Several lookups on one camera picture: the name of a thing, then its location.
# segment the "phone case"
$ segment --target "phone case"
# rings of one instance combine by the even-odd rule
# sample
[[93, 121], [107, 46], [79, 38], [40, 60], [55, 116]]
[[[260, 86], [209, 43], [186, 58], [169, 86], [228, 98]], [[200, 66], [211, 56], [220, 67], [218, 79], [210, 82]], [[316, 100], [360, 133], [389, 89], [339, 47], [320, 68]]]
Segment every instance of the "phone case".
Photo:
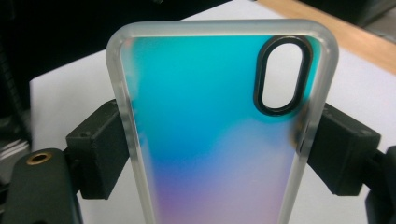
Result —
[[[267, 58], [303, 53], [293, 98], [262, 102]], [[287, 223], [338, 59], [312, 21], [127, 25], [106, 61], [146, 222]]]

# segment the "blue gradient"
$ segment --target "blue gradient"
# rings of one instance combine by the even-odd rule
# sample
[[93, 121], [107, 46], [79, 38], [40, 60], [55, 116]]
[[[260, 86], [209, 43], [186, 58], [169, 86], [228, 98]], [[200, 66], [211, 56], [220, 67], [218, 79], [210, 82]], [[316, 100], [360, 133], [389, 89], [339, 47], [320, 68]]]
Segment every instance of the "blue gradient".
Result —
[[253, 104], [257, 56], [269, 38], [141, 37], [122, 52], [159, 224], [276, 223], [299, 111], [269, 117]]

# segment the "dark equipment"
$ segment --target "dark equipment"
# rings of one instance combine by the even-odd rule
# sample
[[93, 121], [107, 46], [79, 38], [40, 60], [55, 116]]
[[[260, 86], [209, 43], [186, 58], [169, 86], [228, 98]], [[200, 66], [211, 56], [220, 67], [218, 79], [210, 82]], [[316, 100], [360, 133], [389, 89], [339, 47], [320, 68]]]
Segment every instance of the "dark equipment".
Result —
[[[356, 196], [367, 185], [369, 223], [393, 224], [396, 147], [383, 154], [376, 149], [379, 139], [379, 133], [325, 105], [308, 164], [335, 195]], [[84, 120], [66, 142], [63, 152], [47, 148], [18, 161], [11, 184], [0, 189], [0, 203], [7, 199], [0, 223], [78, 224], [79, 190], [85, 199], [110, 196], [129, 158], [115, 100]]]

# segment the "camera cutout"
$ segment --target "camera cutout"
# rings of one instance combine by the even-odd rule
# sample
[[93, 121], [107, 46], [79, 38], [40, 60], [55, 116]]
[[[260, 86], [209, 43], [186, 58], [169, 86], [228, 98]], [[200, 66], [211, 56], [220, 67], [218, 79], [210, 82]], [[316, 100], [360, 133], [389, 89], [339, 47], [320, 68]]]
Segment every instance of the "camera cutout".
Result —
[[260, 50], [254, 91], [264, 114], [289, 114], [302, 101], [312, 63], [312, 49], [301, 36], [275, 36]]

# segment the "brass insert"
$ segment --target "brass insert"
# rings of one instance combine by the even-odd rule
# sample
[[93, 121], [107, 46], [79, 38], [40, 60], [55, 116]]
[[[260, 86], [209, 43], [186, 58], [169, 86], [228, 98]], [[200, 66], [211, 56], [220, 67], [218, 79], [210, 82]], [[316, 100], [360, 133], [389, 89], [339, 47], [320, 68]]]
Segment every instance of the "brass insert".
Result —
[[29, 157], [29, 159], [26, 161], [28, 165], [38, 165], [41, 164], [45, 161], [48, 161], [52, 157], [52, 154], [49, 152], [40, 152], [36, 153], [35, 155]]

